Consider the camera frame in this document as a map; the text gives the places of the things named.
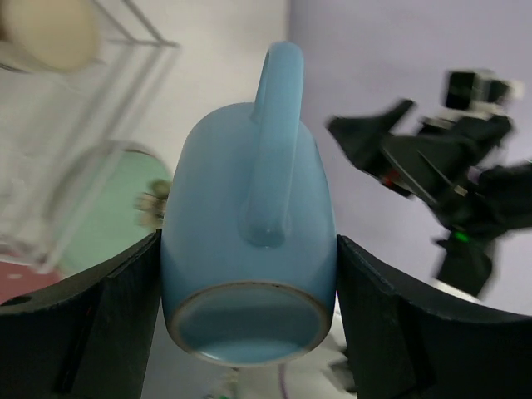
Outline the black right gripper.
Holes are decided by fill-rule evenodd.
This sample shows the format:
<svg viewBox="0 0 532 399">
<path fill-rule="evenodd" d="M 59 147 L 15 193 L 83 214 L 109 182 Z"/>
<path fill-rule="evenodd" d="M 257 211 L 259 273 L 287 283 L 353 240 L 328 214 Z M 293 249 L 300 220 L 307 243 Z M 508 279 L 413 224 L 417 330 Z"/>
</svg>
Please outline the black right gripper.
<svg viewBox="0 0 532 399">
<path fill-rule="evenodd" d="M 391 128 L 415 105 L 401 99 L 382 113 L 333 116 L 326 128 L 358 170 L 378 170 L 377 181 L 399 185 L 432 207 L 442 206 L 471 166 L 513 130 L 508 116 L 458 116 L 428 123 L 428 132 L 393 135 Z"/>
</svg>

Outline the light blue mug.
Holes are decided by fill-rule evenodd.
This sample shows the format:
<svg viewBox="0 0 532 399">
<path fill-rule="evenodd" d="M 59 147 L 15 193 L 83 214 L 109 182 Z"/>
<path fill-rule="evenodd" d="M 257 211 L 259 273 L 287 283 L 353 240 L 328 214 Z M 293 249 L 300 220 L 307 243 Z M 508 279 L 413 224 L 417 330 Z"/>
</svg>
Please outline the light blue mug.
<svg viewBox="0 0 532 399">
<path fill-rule="evenodd" d="M 304 60 L 268 50 L 256 97 L 188 135 L 160 242 L 167 331 L 228 367 L 286 362 L 327 336 L 336 296 L 333 204 L 301 122 Z"/>
</svg>

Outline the pink polka dot plate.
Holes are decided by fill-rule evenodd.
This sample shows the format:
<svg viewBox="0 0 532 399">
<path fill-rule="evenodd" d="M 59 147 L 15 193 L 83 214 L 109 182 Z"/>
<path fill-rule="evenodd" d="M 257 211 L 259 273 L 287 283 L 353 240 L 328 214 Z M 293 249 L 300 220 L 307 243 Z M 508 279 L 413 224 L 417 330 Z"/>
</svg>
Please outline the pink polka dot plate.
<svg viewBox="0 0 532 399">
<path fill-rule="evenodd" d="M 55 270 L 50 273 L 37 273 L 29 266 L 1 262 L 0 298 L 1 303 L 26 295 L 46 286 L 58 283 L 62 275 Z"/>
</svg>

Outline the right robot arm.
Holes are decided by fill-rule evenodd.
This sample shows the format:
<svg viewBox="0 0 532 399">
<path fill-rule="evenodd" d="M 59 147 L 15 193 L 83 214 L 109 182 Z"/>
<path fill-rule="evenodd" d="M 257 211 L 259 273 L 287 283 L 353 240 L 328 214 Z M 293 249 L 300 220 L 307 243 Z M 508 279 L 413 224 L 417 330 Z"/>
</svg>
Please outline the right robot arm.
<svg viewBox="0 0 532 399">
<path fill-rule="evenodd" d="M 333 116 L 326 127 L 356 169 L 425 203 L 449 232 L 437 242 L 446 255 L 436 280 L 478 297 L 492 274 L 497 239 L 531 226 L 531 164 L 479 167 L 513 130 L 499 106 L 447 112 L 426 118 L 415 135 L 392 134 L 413 105 L 400 100 L 380 115 Z"/>
</svg>

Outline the mint green floral plate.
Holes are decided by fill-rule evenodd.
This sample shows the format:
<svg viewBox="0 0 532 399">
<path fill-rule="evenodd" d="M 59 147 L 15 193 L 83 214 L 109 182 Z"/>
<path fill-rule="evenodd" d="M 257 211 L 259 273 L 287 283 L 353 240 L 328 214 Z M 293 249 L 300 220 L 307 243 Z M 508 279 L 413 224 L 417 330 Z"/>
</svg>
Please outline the mint green floral plate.
<svg viewBox="0 0 532 399">
<path fill-rule="evenodd" d="M 45 215 L 50 256 L 65 277 L 128 249 L 162 224 L 171 173 L 143 145 L 110 140 L 82 153 L 57 183 Z"/>
</svg>

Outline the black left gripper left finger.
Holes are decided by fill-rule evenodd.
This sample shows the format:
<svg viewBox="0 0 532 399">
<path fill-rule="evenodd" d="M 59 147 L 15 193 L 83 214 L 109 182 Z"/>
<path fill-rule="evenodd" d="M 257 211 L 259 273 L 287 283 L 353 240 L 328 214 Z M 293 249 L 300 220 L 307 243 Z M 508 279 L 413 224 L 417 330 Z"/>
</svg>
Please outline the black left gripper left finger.
<svg viewBox="0 0 532 399">
<path fill-rule="evenodd" d="M 139 398 L 160 306 L 160 232 L 1 306 L 3 398 Z"/>
</svg>

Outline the small metal cup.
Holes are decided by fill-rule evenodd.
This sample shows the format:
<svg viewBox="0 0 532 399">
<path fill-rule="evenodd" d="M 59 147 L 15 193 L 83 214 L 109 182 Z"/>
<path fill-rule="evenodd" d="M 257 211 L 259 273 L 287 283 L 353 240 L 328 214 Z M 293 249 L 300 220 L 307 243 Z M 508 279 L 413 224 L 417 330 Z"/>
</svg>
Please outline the small metal cup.
<svg viewBox="0 0 532 399">
<path fill-rule="evenodd" d="M 8 70 L 78 71 L 96 57 L 100 45 L 89 1 L 1 2 L 1 66 Z"/>
</svg>

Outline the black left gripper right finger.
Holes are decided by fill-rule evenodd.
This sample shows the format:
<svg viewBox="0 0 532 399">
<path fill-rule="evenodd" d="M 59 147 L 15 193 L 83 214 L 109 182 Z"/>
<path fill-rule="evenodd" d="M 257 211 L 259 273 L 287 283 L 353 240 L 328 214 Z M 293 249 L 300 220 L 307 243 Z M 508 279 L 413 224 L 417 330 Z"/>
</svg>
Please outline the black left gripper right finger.
<svg viewBox="0 0 532 399">
<path fill-rule="evenodd" d="M 444 293 L 337 240 L 337 292 L 361 398 L 528 398 L 531 319 Z"/>
</svg>

